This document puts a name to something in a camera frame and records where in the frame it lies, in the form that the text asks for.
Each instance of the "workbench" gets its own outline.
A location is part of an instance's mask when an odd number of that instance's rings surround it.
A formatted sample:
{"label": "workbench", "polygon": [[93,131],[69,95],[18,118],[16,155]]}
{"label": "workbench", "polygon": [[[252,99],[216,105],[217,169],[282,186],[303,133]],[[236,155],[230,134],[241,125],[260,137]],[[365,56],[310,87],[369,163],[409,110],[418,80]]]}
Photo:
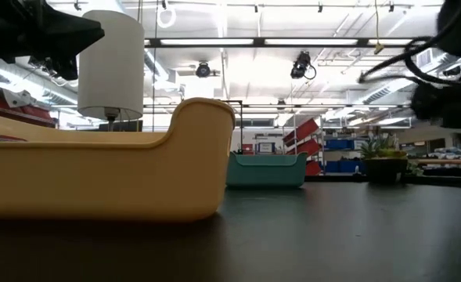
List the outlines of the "workbench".
{"label": "workbench", "polygon": [[3,220],[0,281],[461,281],[461,189],[230,190],[184,225]]}

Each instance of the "red shelf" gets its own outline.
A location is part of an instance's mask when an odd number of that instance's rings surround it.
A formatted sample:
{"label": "red shelf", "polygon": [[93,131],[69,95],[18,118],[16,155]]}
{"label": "red shelf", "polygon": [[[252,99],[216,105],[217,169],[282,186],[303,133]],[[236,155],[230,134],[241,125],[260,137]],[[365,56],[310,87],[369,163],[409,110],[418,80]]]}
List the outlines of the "red shelf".
{"label": "red shelf", "polygon": [[[319,129],[319,126],[315,123],[314,119],[311,118],[308,121],[304,122],[302,125],[298,126],[296,129],[296,139],[303,140],[313,134]],[[286,135],[283,138],[284,144],[286,146],[294,145],[294,130],[290,134]]]}
{"label": "red shelf", "polygon": [[[308,156],[311,156],[319,152],[320,149],[321,147],[317,144],[315,139],[310,139],[309,141],[303,142],[302,144],[300,144],[300,146],[298,146],[296,154],[305,152],[308,154]],[[294,148],[292,150],[289,150],[286,154],[295,154]]]}
{"label": "red shelf", "polygon": [[321,173],[321,167],[317,161],[307,161],[307,176],[316,176]]}
{"label": "red shelf", "polygon": [[49,112],[33,106],[10,107],[0,92],[0,116],[33,125],[54,127],[54,120]]}

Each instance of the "white lampshade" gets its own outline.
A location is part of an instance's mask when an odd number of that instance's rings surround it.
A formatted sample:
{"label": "white lampshade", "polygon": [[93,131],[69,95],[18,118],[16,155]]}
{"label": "white lampshade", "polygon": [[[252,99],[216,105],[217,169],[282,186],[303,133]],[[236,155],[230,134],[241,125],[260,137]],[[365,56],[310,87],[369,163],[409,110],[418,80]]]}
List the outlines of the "white lampshade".
{"label": "white lampshade", "polygon": [[105,37],[80,55],[80,114],[106,119],[105,109],[120,109],[117,119],[143,116],[144,31],[136,20],[114,11],[89,11],[84,18],[102,24]]}

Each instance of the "black plant pot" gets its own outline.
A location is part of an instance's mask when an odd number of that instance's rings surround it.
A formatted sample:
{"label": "black plant pot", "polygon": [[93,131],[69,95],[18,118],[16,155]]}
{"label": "black plant pot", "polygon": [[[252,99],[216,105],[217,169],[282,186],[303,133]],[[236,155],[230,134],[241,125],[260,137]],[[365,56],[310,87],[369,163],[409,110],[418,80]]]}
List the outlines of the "black plant pot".
{"label": "black plant pot", "polygon": [[371,183],[398,183],[408,167],[407,159],[364,160],[366,174]]}

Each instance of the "yellow plastic bin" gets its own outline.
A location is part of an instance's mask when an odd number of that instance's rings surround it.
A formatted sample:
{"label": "yellow plastic bin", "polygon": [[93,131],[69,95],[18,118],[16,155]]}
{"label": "yellow plastic bin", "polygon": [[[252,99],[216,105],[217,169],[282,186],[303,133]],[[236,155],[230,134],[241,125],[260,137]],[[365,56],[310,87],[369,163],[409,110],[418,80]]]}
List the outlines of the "yellow plastic bin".
{"label": "yellow plastic bin", "polygon": [[73,132],[0,117],[0,218],[188,222],[225,190],[232,108],[188,99],[166,133]]}

